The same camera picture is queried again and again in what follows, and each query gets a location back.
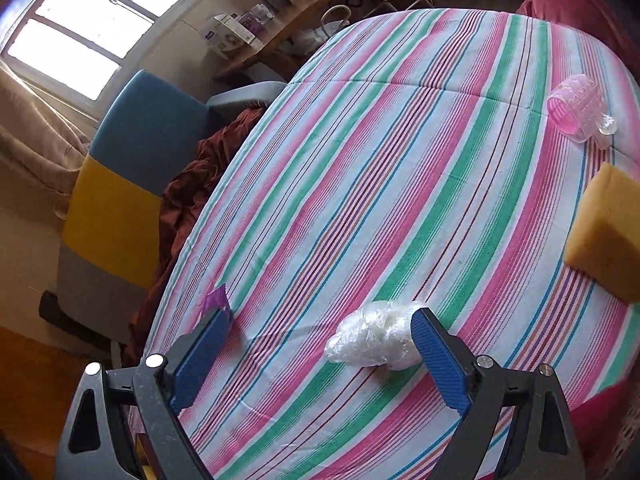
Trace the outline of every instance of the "bed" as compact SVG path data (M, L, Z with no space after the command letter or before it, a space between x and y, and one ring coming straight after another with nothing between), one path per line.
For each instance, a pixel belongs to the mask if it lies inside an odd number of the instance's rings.
M620 125L606 152L547 121L550 89L582 72ZM525 16L414 10L332 38L214 191L146 345L167 350L226 284L229 340L180 415L212 475L425 477L458 421L426 368L322 357L366 301L424 301L473 352L523 370L551 364L571 408L623 380L638 306L561 258L599 165L640 178L638 100L599 41ZM508 421L479 477L495 468Z

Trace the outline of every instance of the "yellow sponge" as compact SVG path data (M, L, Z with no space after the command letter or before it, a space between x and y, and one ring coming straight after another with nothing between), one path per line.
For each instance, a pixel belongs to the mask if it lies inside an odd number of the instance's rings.
M604 163L584 191L564 262L627 303L640 301L640 184Z

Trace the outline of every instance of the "blue gripper pad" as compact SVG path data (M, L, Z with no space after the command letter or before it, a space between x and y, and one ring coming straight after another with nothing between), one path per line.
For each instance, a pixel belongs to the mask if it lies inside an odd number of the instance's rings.
M471 407L466 392L466 375L422 310L414 312L411 318L411 338L445 404L458 410L460 416L465 416Z
M207 316L201 321L206 326L172 374L173 395L169 398L169 407L175 415L196 400L218 353L225 345L232 322L231 310L216 310L210 316L210 319Z

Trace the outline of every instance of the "box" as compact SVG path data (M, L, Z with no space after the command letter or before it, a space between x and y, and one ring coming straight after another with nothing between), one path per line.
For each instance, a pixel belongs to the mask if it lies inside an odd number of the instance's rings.
M200 36L219 56L251 43L255 35L246 30L228 14L213 16L200 31Z

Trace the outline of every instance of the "crumpled plastic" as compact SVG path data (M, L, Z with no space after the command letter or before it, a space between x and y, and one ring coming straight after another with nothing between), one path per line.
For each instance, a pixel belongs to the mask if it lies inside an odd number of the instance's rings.
M404 370L422 361L411 339L411 316L420 301L372 301L351 312L324 346L332 363L358 367L386 365Z

